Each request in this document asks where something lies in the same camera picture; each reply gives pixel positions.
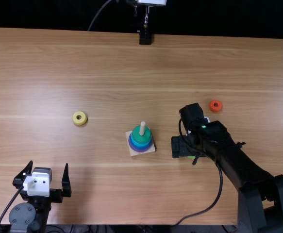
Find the green ring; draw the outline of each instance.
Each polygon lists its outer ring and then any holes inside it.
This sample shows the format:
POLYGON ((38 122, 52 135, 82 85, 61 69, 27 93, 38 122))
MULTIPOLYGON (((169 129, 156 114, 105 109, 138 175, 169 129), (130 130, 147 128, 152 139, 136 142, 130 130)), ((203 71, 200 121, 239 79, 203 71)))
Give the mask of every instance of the green ring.
POLYGON ((142 135, 142 136, 139 134, 139 129, 140 129, 140 125, 138 125, 136 128, 134 128, 134 130, 132 132, 133 139, 140 144, 149 143, 151 138, 152 138, 150 129, 148 127, 146 127, 145 134, 142 135))

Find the blue ring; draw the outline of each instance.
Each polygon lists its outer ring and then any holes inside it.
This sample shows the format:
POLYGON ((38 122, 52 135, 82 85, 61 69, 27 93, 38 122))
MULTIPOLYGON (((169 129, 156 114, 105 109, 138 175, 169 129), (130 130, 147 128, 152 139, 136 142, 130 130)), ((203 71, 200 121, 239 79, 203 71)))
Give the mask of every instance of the blue ring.
POLYGON ((138 147, 144 148, 144 147, 146 147, 151 141, 152 141, 152 137, 150 138, 150 141, 149 141, 149 142, 142 144, 142 143, 136 142, 136 141, 133 139, 133 137, 131 136, 131 142, 132 142, 132 144, 133 144, 135 147, 137 147, 137 148, 138 148, 138 147))
POLYGON ((136 145, 133 144, 133 142, 132 142, 132 137, 131 137, 131 136, 129 136, 128 142, 129 142, 131 148, 132 148, 134 151, 137 151, 137 152, 144 152, 144 151, 148 150, 148 149, 152 146, 152 143, 153 143, 153 141, 151 140, 151 141, 150 141, 149 143, 147 143, 145 146, 143 146, 143 147, 138 147, 138 146, 136 146, 136 145))

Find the table surface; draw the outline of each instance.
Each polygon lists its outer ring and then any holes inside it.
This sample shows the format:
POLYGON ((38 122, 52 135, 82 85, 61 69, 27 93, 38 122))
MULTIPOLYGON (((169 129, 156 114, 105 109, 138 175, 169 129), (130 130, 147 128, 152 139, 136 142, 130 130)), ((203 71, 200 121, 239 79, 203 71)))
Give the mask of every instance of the table surface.
MULTIPOLYGON (((283 40, 155 35, 140 46, 137 34, 0 28, 0 215, 30 160, 52 168, 54 188, 69 163, 72 197, 52 205, 49 224, 174 224, 208 207, 215 164, 171 156, 178 110, 195 102, 254 162, 283 174, 283 40), (83 127, 71 120, 78 110, 83 127), (132 158, 125 132, 142 120, 157 152, 132 158)), ((224 176, 217 205, 183 223, 236 222, 224 176)))

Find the orange ring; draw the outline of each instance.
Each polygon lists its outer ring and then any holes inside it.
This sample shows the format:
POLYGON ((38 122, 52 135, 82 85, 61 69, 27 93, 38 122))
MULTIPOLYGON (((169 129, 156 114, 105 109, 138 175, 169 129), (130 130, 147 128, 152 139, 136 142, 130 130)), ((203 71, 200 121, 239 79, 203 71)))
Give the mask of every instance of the orange ring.
POLYGON ((221 109, 222 109, 222 102, 219 101, 219 100, 213 100, 213 101, 210 102, 209 108, 210 108, 211 111, 217 113, 217 112, 221 111, 221 109))

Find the purple ring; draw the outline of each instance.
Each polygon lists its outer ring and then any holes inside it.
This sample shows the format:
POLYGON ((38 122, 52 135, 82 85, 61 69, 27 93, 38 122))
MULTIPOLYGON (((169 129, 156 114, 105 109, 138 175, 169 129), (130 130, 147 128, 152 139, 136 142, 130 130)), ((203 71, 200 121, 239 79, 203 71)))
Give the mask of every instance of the purple ring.
POLYGON ((147 147, 145 147, 144 149, 138 149, 138 148, 133 146, 132 141, 131 141, 131 136, 129 136, 129 138, 128 138, 128 144, 136 152, 145 152, 145 151, 149 150, 149 148, 152 146, 152 143, 153 143, 153 141, 151 139, 151 141, 150 141, 150 143, 147 147))

